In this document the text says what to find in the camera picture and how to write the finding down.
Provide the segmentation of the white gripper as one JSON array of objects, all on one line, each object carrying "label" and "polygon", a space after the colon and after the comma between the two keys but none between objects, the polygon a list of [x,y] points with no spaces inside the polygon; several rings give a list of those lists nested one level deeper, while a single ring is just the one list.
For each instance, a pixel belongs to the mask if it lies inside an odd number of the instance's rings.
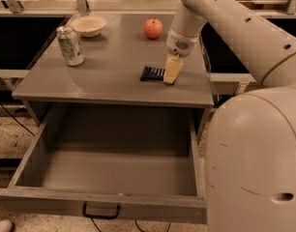
[{"label": "white gripper", "polygon": [[173,84],[178,74],[183,68],[183,60],[181,58],[188,57],[195,45],[198,42],[198,37],[190,38],[177,33],[173,28],[170,28],[167,39],[166,48],[171,57],[165,61],[165,71],[163,75],[163,82],[166,84]]}]

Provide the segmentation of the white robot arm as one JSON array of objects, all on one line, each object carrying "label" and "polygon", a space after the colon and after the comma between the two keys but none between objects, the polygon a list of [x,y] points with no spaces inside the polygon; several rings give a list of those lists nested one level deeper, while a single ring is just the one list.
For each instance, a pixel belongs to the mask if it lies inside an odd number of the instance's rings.
[{"label": "white robot arm", "polygon": [[180,0],[167,51],[204,22],[218,32],[259,89],[213,115],[205,148],[209,232],[296,232],[296,38],[235,0]]}]

